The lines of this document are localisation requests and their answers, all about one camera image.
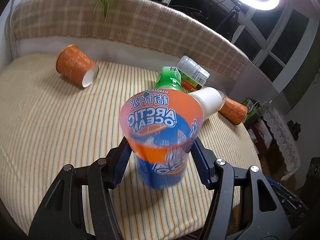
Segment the arctic ocean logo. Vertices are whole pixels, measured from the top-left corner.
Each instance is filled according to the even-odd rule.
[[[132,130],[132,135],[141,129],[151,125],[165,125],[166,127],[175,127],[177,117],[175,110],[167,107],[144,107],[134,111],[128,116],[129,127]]]

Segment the lace tablecloth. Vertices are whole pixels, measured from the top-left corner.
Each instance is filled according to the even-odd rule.
[[[270,127],[273,133],[279,150],[284,158],[284,163],[287,166],[287,174],[281,180],[287,180],[300,167],[300,155],[296,142],[289,130],[287,121],[275,108],[268,108],[263,114],[263,119]]]

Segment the metal screw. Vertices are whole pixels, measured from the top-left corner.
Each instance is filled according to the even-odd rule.
[[[66,164],[63,166],[63,170],[64,171],[70,171],[72,169],[72,165],[71,164]]]
[[[98,164],[103,165],[107,162],[107,160],[105,158],[100,158],[98,159]]]
[[[251,169],[253,172],[258,172],[258,171],[259,171],[259,168],[258,168],[257,166],[255,166],[255,165],[252,165],[252,166],[250,167],[250,169]]]
[[[222,160],[222,159],[217,159],[216,162],[217,162],[217,164],[219,164],[219,165],[225,165],[225,164],[226,164],[226,161],[225,161],[225,160]]]

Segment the striped mattress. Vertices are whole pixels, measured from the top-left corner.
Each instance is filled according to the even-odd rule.
[[[90,165],[116,147],[123,137],[121,106],[156,81],[156,72],[98,61],[97,79],[82,89],[56,72],[56,58],[26,55],[0,74],[0,198],[26,233],[63,165]],[[219,113],[204,122],[199,137],[233,166],[260,166],[244,126]],[[132,155],[121,184],[110,190],[125,239],[174,239],[203,226],[213,192],[201,184],[191,157],[182,181],[163,190],[144,185],[136,169]],[[239,194],[236,188],[234,205]],[[86,187],[83,201],[87,231],[94,233]]]

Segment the striped cloth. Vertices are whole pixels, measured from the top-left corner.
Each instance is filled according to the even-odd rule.
[[[98,61],[97,79],[81,89],[56,72],[56,58],[30,54],[0,74],[0,198],[26,233],[63,165],[90,165],[116,147],[123,137],[121,106],[156,80],[150,70]],[[234,126],[216,113],[199,137],[233,166],[260,166],[242,124]],[[182,181],[163,190],[144,185],[136,169],[132,155],[121,184],[110,191],[125,239],[173,239],[203,226],[213,192],[201,184],[191,157]],[[93,233],[86,190],[84,213]]]
[[[149,0],[109,0],[107,20],[99,0],[27,0],[12,14],[16,40],[75,37],[117,41],[192,58],[237,80],[247,56],[225,38],[189,16]]]

